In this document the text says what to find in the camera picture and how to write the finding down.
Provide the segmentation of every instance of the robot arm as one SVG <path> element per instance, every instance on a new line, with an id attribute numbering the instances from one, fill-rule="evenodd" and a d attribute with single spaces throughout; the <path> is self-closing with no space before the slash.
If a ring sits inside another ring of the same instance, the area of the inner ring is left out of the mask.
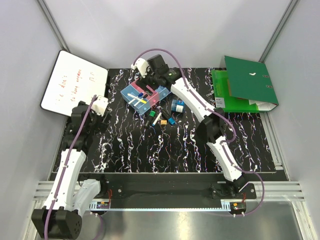
<path id="1" fill-rule="evenodd" d="M 147 61 L 139 58 L 131 68 L 138 69 L 141 73 L 142 77 L 136 84 L 147 93 L 147 86 L 154 90 L 159 86 L 163 86 L 186 103 L 200 122 L 196 129 L 196 134 L 204 140 L 213 151 L 220 163 L 227 183 L 229 183 L 232 188 L 231 192 L 240 192 L 248 182 L 244 179 L 242 172 L 235 168 L 239 168 L 239 166 L 229 146 L 225 142 L 226 138 L 222 132 L 220 119 L 213 114 L 213 112 L 217 112 L 223 115 L 223 110 L 221 108 L 215 108 L 205 101 L 190 83 L 182 78 L 180 70 L 176 67 L 170 69 L 159 54 Z M 222 145 L 226 149 L 226 153 L 231 161 L 228 160 Z"/>
<path id="2" fill-rule="evenodd" d="M 90 202 L 99 193 L 104 195 L 103 193 L 106 191 L 104 181 L 87 179 L 83 182 L 80 190 L 74 194 L 79 172 L 92 144 L 93 134 L 97 128 L 104 125 L 103 118 L 107 105 L 107 98 L 97 97 L 89 110 L 90 114 L 85 120 L 74 147 L 70 149 L 89 106 L 80 102 L 77 107 L 72 109 L 71 122 L 62 139 L 61 161 L 52 189 L 42 209 L 33 210 L 31 216 L 32 222 L 42 238 L 45 236 L 45 221 L 53 201 L 55 203 L 49 216 L 48 237 L 50 239 L 77 239 L 82 227 L 82 216 L 88 209 Z M 60 186 L 58 194 L 55 196 L 58 186 Z"/>

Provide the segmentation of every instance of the gray wall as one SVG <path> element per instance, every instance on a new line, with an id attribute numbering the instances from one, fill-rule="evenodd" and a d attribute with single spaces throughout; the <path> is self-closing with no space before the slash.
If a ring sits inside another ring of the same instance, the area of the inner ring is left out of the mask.
<path id="1" fill-rule="evenodd" d="M 279 106 L 270 112 L 292 180 L 300 182 L 320 235 L 320 1 L 302 0 L 266 65 Z"/>
<path id="2" fill-rule="evenodd" d="M 39 107 L 60 47 L 36 1 L 2 1 L 0 23 L 0 233 L 17 240 L 66 119 Z"/>
<path id="3" fill-rule="evenodd" d="M 45 1 L 70 51 L 108 68 L 128 68 L 150 48 L 171 51 L 183 67 L 218 67 L 228 54 L 258 61 L 290 2 Z"/>

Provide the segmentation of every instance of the green cap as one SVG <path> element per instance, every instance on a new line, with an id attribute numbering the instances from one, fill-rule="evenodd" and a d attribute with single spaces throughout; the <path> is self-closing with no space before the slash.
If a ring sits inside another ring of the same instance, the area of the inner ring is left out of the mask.
<path id="1" fill-rule="evenodd" d="M 155 116 L 155 114 L 156 114 L 156 112 L 155 112 L 155 111 L 151 111 L 151 112 L 149 113 L 149 116 L 154 117 L 154 116 Z"/>

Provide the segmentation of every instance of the green marker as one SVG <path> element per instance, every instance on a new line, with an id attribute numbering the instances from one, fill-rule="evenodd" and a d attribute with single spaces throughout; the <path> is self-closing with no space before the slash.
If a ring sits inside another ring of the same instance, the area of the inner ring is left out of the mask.
<path id="1" fill-rule="evenodd" d="M 146 119 L 145 125 L 144 127 L 147 129 L 152 121 L 152 119 L 154 119 L 156 112 L 155 111 L 151 111 L 149 113 L 148 118 Z"/>

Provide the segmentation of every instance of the green binder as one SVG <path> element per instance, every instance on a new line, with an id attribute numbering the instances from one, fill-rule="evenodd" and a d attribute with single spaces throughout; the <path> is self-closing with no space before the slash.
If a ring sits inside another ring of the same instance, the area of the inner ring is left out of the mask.
<path id="1" fill-rule="evenodd" d="M 233 113 L 258 113 L 279 103 L 264 63 L 225 56 L 227 71 L 212 71 L 217 108 Z"/>

